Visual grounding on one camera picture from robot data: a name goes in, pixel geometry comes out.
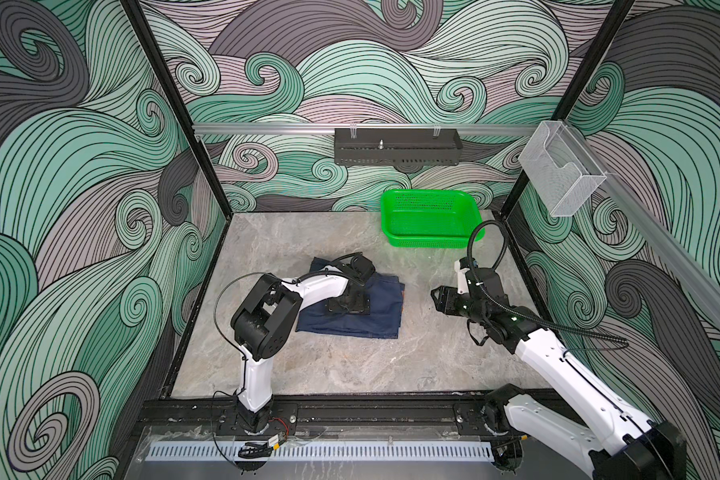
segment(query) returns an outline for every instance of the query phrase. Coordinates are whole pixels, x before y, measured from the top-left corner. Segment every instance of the stone-patterned surface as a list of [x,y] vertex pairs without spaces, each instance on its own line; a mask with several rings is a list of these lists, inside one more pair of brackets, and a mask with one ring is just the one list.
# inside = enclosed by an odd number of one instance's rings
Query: stone-patterned surface
[[[490,212],[483,212],[490,218]],[[475,258],[490,264],[500,250],[495,227],[475,245]],[[453,262],[463,250],[395,248],[381,231],[379,213],[236,214],[216,264],[212,282],[192,332],[173,389],[175,398],[233,392],[240,383],[240,354],[213,325],[213,305],[222,288],[242,274],[271,271],[280,277],[308,272],[314,256],[335,258],[361,250],[382,274],[405,283],[399,338],[362,339],[292,332],[276,355],[274,393],[402,392],[492,389],[512,382],[523,388],[548,387],[536,371],[491,341],[472,343],[466,321],[434,309],[429,292],[455,286]],[[510,302],[533,307],[528,290],[507,253],[499,274]],[[222,331],[258,276],[231,286],[218,309]],[[482,329],[473,326],[475,336]]]

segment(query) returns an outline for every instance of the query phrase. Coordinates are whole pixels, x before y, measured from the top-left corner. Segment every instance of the dark blue cloth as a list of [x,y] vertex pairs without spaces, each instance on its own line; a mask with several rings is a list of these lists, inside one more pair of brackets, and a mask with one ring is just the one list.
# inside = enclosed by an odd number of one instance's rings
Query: dark blue cloth
[[[320,270],[327,264],[328,260],[315,258],[309,271]],[[326,301],[317,302],[298,314],[296,331],[396,339],[403,312],[404,290],[405,285],[396,276],[373,274],[365,283],[365,291],[371,301],[371,312],[368,315],[328,312]]]

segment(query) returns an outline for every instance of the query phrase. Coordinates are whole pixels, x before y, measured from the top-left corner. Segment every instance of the red wire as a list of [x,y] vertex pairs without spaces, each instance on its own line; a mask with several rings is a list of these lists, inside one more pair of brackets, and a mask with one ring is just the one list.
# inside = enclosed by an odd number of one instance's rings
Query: red wire
[[280,417],[273,417],[272,419],[273,419],[273,420],[279,420],[280,423],[282,424],[282,426],[284,426],[284,427],[286,428],[286,437],[287,437],[288,434],[289,434],[288,425],[286,425],[286,423],[285,423],[285,422],[282,420],[282,418],[280,418]]

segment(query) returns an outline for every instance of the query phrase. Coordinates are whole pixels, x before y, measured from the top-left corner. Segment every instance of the white mesh container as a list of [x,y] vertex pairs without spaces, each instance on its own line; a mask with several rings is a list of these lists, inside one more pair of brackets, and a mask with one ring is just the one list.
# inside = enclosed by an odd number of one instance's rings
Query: white mesh container
[[562,121],[542,121],[520,154],[530,182],[550,216],[572,216],[605,181],[585,139]]

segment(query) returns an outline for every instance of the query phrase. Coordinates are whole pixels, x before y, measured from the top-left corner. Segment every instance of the black vertical post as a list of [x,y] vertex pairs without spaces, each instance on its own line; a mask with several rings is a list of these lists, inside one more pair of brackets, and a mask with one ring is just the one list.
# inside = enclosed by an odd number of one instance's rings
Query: black vertical post
[[[592,44],[586,51],[584,60],[579,65],[579,69],[576,70],[574,78],[568,84],[568,88],[557,104],[557,108],[552,113],[550,120],[565,120],[570,111],[574,109],[576,101],[578,101],[597,67],[600,66],[600,62],[602,62],[605,53],[608,52],[608,47],[614,41],[616,33],[619,31],[621,24],[624,23],[627,14],[630,13],[634,2],[635,0],[616,0],[611,6],[602,26],[600,26],[600,30],[592,39]],[[512,209],[518,204],[520,196],[525,191],[526,185],[528,185],[528,176],[525,171],[521,171],[518,180],[514,183],[512,190],[504,201],[504,205],[501,207],[500,218],[506,219],[509,217]]]
[[146,16],[144,15],[144,10],[141,9],[139,0],[120,0],[120,3],[123,5],[125,14],[128,15],[130,24],[134,28],[139,43],[141,43],[141,47],[144,50],[144,54],[146,54],[146,59],[149,60],[152,65],[155,76],[157,76],[157,81],[160,82],[160,86],[166,94],[168,104],[173,110],[176,119],[179,121],[179,126],[181,126],[184,132],[186,141],[189,142],[192,153],[194,153],[203,174],[206,176],[206,180],[208,180],[208,185],[211,187],[213,196],[216,197],[216,201],[219,202],[221,212],[223,212],[224,216],[229,220],[232,218],[230,203],[227,201],[226,195],[224,195],[224,189],[221,187],[219,178],[213,171],[213,163],[211,163],[208,152],[195,137],[190,112],[186,109],[184,101],[181,99],[179,89],[176,87],[176,83],[173,81],[173,77],[168,69],[168,64],[163,57],[163,53],[160,51],[160,47],[157,45],[155,35],[150,29],[149,23],[146,21]]

